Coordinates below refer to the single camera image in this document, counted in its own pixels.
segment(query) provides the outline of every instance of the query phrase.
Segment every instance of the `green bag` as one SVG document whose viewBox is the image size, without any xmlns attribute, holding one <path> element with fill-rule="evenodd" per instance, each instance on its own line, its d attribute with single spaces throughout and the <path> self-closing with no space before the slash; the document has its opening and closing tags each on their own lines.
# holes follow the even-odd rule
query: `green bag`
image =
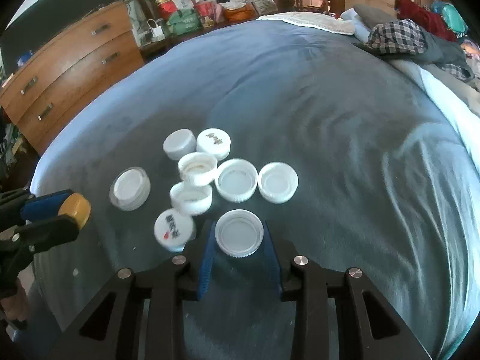
<svg viewBox="0 0 480 360">
<path fill-rule="evenodd" d="M 452 4 L 445 4 L 442 8 L 442 18 L 454 33 L 463 36 L 469 28 Z"/>
<path fill-rule="evenodd" d="M 173 35 L 182 35 L 198 30 L 201 27 L 198 15 L 193 9 L 179 9 L 172 13 L 166 25 Z"/>
</svg>

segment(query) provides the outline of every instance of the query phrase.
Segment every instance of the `silver bolt head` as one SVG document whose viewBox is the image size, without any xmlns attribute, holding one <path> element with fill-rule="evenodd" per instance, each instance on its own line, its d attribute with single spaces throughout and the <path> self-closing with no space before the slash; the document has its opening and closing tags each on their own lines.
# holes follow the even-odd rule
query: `silver bolt head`
<svg viewBox="0 0 480 360">
<path fill-rule="evenodd" d="M 122 268 L 122 269 L 120 269 L 120 270 L 117 272 L 117 276 L 118 276 L 120 279 L 129 278 L 130 275 L 131 275 L 131 270 L 128 269 L 128 268 Z"/>
<path fill-rule="evenodd" d="M 293 261 L 298 266 L 305 266 L 308 264 L 308 258 L 306 258 L 305 256 L 297 256 L 293 259 Z"/>
<path fill-rule="evenodd" d="M 349 269 L 349 275 L 354 278 L 358 279 L 362 277 L 362 270 L 359 268 L 350 268 Z"/>
<path fill-rule="evenodd" d="M 174 263 L 176 266 L 180 266 L 184 264 L 187 261 L 187 258 L 185 256 L 182 256 L 179 254 L 178 256 L 174 256 L 172 258 L 172 263 Z"/>
</svg>

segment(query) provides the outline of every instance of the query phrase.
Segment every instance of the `yellow knob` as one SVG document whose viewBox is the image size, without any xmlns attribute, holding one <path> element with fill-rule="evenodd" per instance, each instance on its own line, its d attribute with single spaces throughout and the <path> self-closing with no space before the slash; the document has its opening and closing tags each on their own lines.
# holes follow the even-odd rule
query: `yellow knob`
<svg viewBox="0 0 480 360">
<path fill-rule="evenodd" d="M 66 198 L 58 210 L 58 214 L 71 216 L 77 223 L 78 229 L 81 230 L 87 223 L 91 211 L 90 202 L 83 195 L 75 192 Z"/>
</svg>

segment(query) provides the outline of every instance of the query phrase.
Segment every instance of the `bottle cap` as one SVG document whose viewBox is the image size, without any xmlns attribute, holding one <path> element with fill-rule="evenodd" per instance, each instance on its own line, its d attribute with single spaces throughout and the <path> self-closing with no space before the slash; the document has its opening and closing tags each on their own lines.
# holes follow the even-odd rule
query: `bottle cap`
<svg viewBox="0 0 480 360">
<path fill-rule="evenodd" d="M 218 193 L 229 202 L 248 200 L 257 188 L 258 173 L 250 162 L 234 158 L 218 167 L 215 186 Z"/>
<path fill-rule="evenodd" d="M 120 173 L 110 188 L 111 203 L 123 211 L 139 208 L 150 194 L 150 179 L 140 167 L 132 167 Z"/>
<path fill-rule="evenodd" d="M 263 240 L 263 225 L 250 211 L 232 210 L 223 214 L 215 225 L 217 244 L 232 257 L 255 253 Z"/>
<path fill-rule="evenodd" d="M 212 205 L 212 187 L 193 187 L 186 183 L 175 184 L 170 190 L 172 207 L 186 215 L 200 215 Z"/>
<path fill-rule="evenodd" d="M 230 154 L 230 137 L 223 130 L 209 128 L 197 137 L 197 151 L 213 154 L 218 161 Z"/>
<path fill-rule="evenodd" d="M 185 244 L 195 238 L 195 223 L 191 216 L 173 208 L 162 212 L 154 224 L 158 243 L 171 252 L 181 252 Z"/>
<path fill-rule="evenodd" d="M 184 155 L 195 151 L 195 135 L 183 128 L 172 132 L 163 142 L 163 151 L 169 159 L 178 161 Z"/>
<path fill-rule="evenodd" d="M 196 187 L 210 184 L 217 174 L 217 163 L 217 159 L 208 153 L 187 154 L 178 162 L 180 178 Z"/>
<path fill-rule="evenodd" d="M 299 178 L 294 169 L 283 162 L 271 162 L 258 174 L 258 189 L 269 202 L 281 204 L 291 199 Z"/>
</svg>

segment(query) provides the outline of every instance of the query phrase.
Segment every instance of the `plaid shirt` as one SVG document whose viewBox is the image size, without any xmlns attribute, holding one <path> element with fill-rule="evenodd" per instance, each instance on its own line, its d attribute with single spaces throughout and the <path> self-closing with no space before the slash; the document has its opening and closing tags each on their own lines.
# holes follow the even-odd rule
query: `plaid shirt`
<svg viewBox="0 0 480 360">
<path fill-rule="evenodd" d="M 381 54 L 422 54 L 427 50 L 421 28 L 410 19 L 376 25 L 367 45 Z"/>
<path fill-rule="evenodd" d="M 444 64 L 443 66 L 441 66 L 441 68 L 442 70 L 452 74 L 453 76 L 464 82 L 470 81 L 472 78 L 470 72 L 467 69 L 457 66 L 456 64 Z"/>
</svg>

